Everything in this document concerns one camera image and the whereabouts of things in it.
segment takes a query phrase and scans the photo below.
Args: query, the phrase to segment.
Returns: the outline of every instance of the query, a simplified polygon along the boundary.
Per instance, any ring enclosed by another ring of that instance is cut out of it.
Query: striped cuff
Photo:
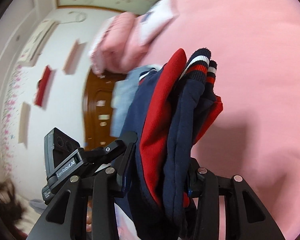
[[[214,60],[210,61],[208,73],[207,73],[207,82],[214,84],[216,80],[216,72],[217,72],[217,63]]]
[[[186,68],[180,78],[195,79],[205,83],[208,66],[210,63],[211,52],[208,49],[198,49],[189,58]]]

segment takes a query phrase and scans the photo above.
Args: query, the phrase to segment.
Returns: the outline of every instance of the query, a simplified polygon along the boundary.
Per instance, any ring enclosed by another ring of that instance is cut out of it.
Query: silver screw head
[[[79,180],[79,177],[78,176],[72,176],[71,178],[70,178],[70,182],[77,182]]]
[[[198,172],[199,172],[200,174],[206,174],[206,173],[208,172],[208,170],[207,170],[206,168],[199,168],[199,169],[198,169]]]
[[[114,173],[115,169],[112,167],[106,168],[106,174],[112,174]]]
[[[235,176],[233,177],[233,179],[234,179],[235,181],[237,181],[237,182],[241,182],[241,181],[243,180],[243,178],[242,178],[240,175],[235,175]]]

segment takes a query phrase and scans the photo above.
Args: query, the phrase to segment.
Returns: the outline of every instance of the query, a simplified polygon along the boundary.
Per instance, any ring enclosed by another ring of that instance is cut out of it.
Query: light blue fabric
[[[151,68],[160,69],[160,65],[145,65],[131,70],[126,79],[116,82],[112,93],[111,107],[114,109],[111,119],[110,135],[119,137],[128,109],[138,89],[139,76]]]

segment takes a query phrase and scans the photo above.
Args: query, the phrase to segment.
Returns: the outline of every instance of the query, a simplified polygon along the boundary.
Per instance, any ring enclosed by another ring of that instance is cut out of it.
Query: dark hair
[[[15,187],[10,179],[0,182],[0,217],[16,240],[24,239],[15,224],[22,219],[25,209],[16,199]]]

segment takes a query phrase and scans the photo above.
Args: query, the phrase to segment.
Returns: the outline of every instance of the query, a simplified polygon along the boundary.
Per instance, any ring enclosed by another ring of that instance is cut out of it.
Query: person
[[[24,212],[25,208],[16,198],[16,190],[12,181],[6,179],[4,182],[0,182],[0,218],[15,240],[25,240],[27,238],[27,235],[16,227]],[[0,228],[0,240],[8,240],[3,238],[4,235],[5,233]]]

